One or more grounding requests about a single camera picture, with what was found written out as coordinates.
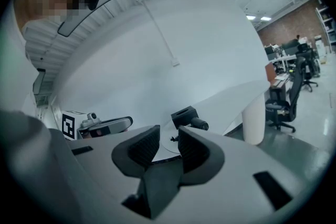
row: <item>office chair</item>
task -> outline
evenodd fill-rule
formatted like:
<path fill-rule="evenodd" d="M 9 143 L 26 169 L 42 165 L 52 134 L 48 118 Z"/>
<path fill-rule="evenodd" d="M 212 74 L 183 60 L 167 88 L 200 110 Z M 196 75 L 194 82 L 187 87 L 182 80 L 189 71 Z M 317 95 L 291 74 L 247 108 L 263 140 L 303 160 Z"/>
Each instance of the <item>office chair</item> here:
<path fill-rule="evenodd" d="M 309 69 L 309 72 L 307 72 L 307 68 L 305 69 L 303 76 L 304 76 L 304 81 L 303 85 L 307 85 L 309 88 L 309 91 L 312 92 L 313 89 L 311 87 L 311 84 L 315 84 L 316 87 L 319 85 L 316 82 L 310 81 L 310 79 L 318 74 L 318 69 L 315 63 L 315 58 L 314 58 L 314 52 L 311 48 L 304 48 L 304 47 L 298 47 L 299 51 L 296 53 L 296 57 L 304 57 L 306 59 L 306 66 Z"/>
<path fill-rule="evenodd" d="M 296 118 L 296 106 L 299 98 L 299 93 L 303 83 L 303 72 L 306 67 L 306 60 L 303 57 L 297 58 L 296 71 L 293 80 L 292 88 L 289 92 L 289 101 L 284 100 L 267 100 L 266 102 L 266 120 L 273 121 L 269 126 L 276 126 L 278 130 L 281 126 L 291 128 L 294 133 L 296 129 L 284 122 L 291 122 Z"/>

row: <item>brick wall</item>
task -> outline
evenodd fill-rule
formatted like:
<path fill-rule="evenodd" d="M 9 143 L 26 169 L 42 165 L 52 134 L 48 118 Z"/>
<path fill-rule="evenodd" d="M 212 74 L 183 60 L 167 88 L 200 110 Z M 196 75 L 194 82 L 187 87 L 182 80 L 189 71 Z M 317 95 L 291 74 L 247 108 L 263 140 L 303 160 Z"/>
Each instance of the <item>brick wall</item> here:
<path fill-rule="evenodd" d="M 263 45 L 268 46 L 270 43 L 281 45 L 300 35 L 307 37 L 315 47 L 314 36 L 321 35 L 324 45 L 327 46 L 327 37 L 316 13 L 316 7 L 322 8 L 318 0 L 310 0 L 261 29 L 258 35 Z"/>

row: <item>black slot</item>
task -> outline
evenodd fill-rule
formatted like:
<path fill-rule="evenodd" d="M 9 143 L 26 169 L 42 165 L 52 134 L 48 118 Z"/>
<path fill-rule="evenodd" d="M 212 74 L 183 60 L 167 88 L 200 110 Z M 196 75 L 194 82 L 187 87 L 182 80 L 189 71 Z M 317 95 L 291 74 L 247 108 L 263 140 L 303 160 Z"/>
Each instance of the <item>black slot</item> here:
<path fill-rule="evenodd" d="M 280 209 L 292 200 L 288 193 L 268 172 L 260 172 L 254 174 L 253 177 L 262 188 L 275 210 Z"/>
<path fill-rule="evenodd" d="M 71 150 L 71 151 L 74 154 L 74 156 L 76 156 L 78 154 L 82 154 L 88 151 L 93 151 L 93 148 L 90 146 L 84 146 L 84 147 L 75 148 L 74 150 Z"/>

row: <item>person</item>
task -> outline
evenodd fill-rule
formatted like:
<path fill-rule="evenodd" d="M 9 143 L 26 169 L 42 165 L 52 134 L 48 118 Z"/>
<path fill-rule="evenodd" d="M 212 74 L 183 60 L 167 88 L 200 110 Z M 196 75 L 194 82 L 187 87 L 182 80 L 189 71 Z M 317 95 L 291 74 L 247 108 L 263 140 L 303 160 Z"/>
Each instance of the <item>person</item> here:
<path fill-rule="evenodd" d="M 28 22 L 65 18 L 86 8 L 89 0 L 11 0 L 0 25 L 0 109 L 37 116 L 33 83 L 38 71 L 26 53 L 23 33 Z"/>

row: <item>white curved wall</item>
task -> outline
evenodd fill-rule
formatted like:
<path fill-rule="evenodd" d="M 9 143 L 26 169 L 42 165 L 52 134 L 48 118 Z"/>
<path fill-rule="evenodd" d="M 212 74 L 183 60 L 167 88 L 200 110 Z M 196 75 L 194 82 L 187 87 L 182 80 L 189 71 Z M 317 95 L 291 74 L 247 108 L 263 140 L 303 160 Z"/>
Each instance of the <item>white curved wall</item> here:
<path fill-rule="evenodd" d="M 61 110 L 94 111 L 103 120 L 130 115 L 133 128 L 165 124 L 171 113 L 228 87 L 266 79 L 261 41 L 233 0 L 147 5 L 181 64 L 171 65 L 145 8 L 133 7 L 90 36 L 65 64 L 53 94 Z"/>

